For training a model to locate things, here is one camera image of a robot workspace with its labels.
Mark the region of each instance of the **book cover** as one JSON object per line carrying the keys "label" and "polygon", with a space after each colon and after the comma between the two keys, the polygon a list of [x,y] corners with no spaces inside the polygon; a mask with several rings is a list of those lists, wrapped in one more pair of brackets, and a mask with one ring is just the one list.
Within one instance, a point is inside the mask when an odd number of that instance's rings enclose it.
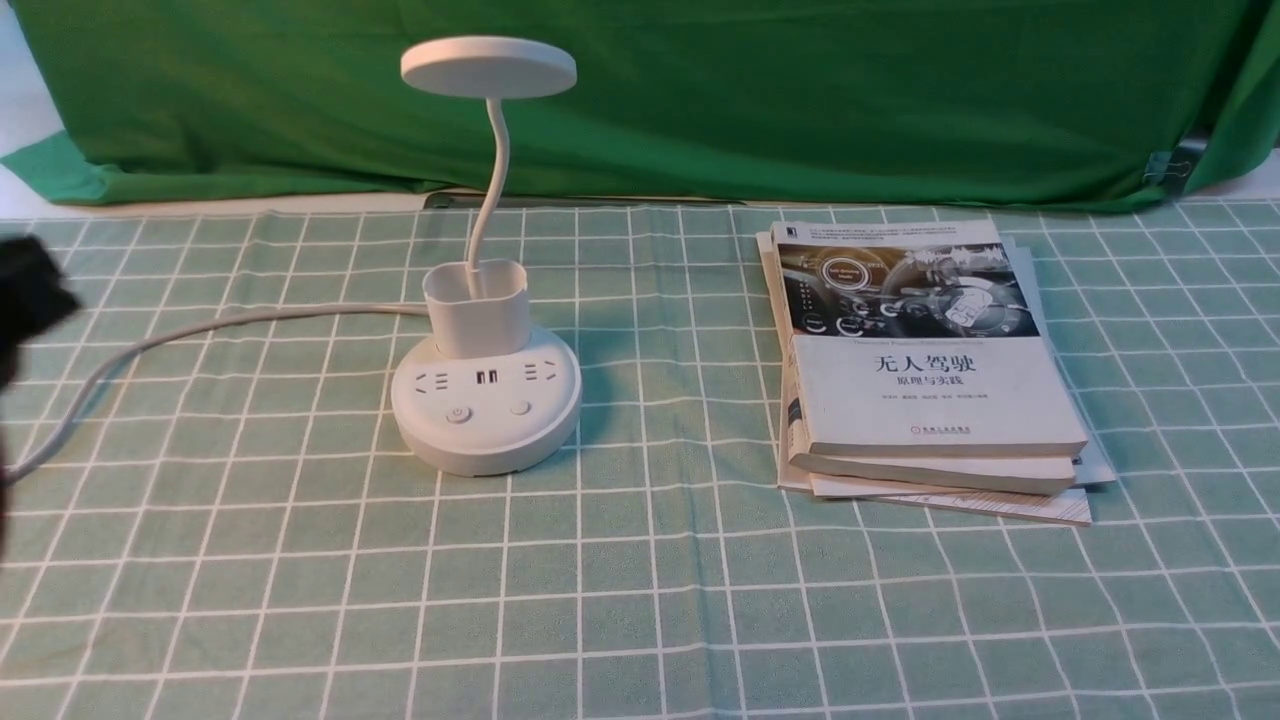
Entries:
{"label": "book cover", "polygon": [[989,220],[774,223],[808,443],[833,456],[1071,456],[1085,434]]}

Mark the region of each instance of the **lamp head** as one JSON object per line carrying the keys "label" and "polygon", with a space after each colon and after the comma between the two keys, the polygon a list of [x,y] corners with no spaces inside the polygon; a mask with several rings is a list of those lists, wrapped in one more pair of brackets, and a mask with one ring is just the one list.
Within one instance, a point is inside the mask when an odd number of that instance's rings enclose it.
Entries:
{"label": "lamp head", "polygon": [[401,77],[451,97],[520,100],[558,95],[577,82],[572,55],[518,37],[465,36],[420,42],[401,56]]}

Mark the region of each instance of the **publisher logo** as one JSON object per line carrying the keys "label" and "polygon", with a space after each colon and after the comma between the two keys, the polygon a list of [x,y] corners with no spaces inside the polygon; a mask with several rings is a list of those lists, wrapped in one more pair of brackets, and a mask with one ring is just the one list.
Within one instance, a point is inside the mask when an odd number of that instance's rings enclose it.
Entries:
{"label": "publisher logo", "polygon": [[966,436],[969,425],[911,425],[913,436]]}

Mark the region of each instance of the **black object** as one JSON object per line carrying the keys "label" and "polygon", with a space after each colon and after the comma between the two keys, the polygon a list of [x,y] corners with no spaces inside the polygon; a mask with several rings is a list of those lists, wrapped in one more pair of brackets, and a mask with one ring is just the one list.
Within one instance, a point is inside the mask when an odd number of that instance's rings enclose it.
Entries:
{"label": "black object", "polygon": [[[0,240],[0,391],[18,374],[18,350],[81,309],[40,238]],[[5,459],[0,438],[0,557],[5,536]]]}

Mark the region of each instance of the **flexible gooseneck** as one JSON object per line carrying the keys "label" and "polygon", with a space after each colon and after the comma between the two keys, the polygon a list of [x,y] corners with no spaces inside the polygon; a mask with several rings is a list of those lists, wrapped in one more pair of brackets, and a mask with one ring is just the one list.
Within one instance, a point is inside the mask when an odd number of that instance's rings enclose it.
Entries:
{"label": "flexible gooseneck", "polygon": [[484,204],[480,205],[476,224],[471,228],[471,238],[467,240],[467,290],[471,293],[471,300],[485,297],[484,278],[480,275],[480,243],[484,241],[489,217],[493,215],[502,199],[502,186],[507,182],[507,163],[511,159],[511,138],[507,136],[507,120],[502,115],[502,100],[490,97],[485,100],[485,105],[489,108],[489,124],[493,126],[495,152],[489,192],[484,197]]}

